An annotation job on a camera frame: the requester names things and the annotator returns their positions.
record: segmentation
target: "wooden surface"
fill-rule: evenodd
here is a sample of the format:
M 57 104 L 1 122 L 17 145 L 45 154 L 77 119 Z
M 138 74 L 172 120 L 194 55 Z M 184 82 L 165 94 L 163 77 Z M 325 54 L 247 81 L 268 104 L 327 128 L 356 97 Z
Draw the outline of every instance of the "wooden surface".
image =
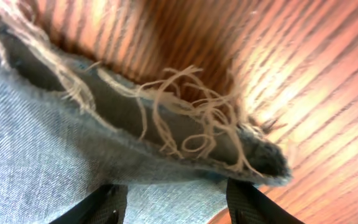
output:
M 294 181 L 262 191 L 306 223 L 358 223 L 358 0 L 39 0 L 38 8 L 55 44 L 135 82 L 194 64 L 221 94 L 243 85 L 238 105 L 261 120 L 279 116 L 288 125 L 269 138 L 298 146 L 285 152 Z

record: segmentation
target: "denim fabric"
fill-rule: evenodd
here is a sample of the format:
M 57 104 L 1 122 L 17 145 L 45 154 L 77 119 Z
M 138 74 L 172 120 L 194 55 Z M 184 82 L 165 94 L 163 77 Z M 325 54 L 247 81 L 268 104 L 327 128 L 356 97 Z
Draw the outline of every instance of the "denim fabric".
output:
M 142 161 L 135 152 L 132 159 L 114 157 L 106 149 L 128 146 L 114 145 L 70 113 L 26 99 L 3 81 L 15 78 L 0 71 L 0 223 L 48 223 L 101 184 L 142 179 L 178 183 L 130 185 L 124 223 L 206 223 L 226 206 L 224 182 L 213 174 L 200 179 L 164 162 Z M 136 167 L 147 172 L 139 176 Z

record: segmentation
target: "wood grain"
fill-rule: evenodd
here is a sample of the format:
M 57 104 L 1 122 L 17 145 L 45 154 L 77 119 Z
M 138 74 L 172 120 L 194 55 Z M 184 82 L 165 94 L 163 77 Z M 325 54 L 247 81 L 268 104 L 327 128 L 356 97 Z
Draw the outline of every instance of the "wood grain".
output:
M 134 82 L 196 65 L 220 94 L 243 85 L 237 106 L 279 116 L 287 125 L 269 138 L 297 145 L 285 152 L 294 181 L 262 191 L 304 222 L 358 223 L 358 0 L 38 0 L 38 10 L 53 43 Z M 203 95 L 182 85 L 181 97 Z

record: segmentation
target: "brown wood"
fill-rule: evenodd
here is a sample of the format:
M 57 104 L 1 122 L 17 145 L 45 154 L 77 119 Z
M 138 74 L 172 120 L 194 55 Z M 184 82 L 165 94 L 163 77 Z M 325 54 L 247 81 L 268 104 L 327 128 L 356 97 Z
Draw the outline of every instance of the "brown wood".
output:
M 194 64 L 221 94 L 243 85 L 239 106 L 256 108 L 261 120 L 280 116 L 288 125 L 269 138 L 297 145 L 287 152 L 294 181 L 262 191 L 304 222 L 358 223 L 358 0 L 38 4 L 55 44 L 135 82 Z M 203 97 L 181 91 L 189 101 Z

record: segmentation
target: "blue denim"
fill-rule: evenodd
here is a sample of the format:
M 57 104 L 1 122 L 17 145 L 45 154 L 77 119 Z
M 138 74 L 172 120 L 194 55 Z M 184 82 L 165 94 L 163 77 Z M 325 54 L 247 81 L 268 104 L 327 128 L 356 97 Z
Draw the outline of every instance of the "blue denim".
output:
M 18 46 L 11 49 L 15 69 L 0 68 L 0 223 L 51 222 L 105 183 L 128 185 L 124 223 L 207 223 L 226 207 L 225 176 L 269 185 L 290 180 L 281 152 L 247 133 L 240 133 L 247 158 L 272 175 L 262 178 L 206 159 L 163 155 L 154 126 L 138 140 L 142 122 L 136 102 L 114 93 L 90 71 L 82 79 L 96 97 L 98 113 L 117 127 L 112 132 L 72 100 L 47 91 L 55 85 L 40 81 L 47 71 L 29 58 L 22 60 L 19 44 L 10 46 Z M 16 70 L 23 67 L 27 74 L 19 75 Z M 151 104 L 143 103 L 151 124 Z M 201 131 L 190 119 L 161 111 L 178 142 Z M 235 161 L 228 137 L 220 135 L 217 142 L 211 156 Z M 253 144 L 261 147 L 251 150 Z

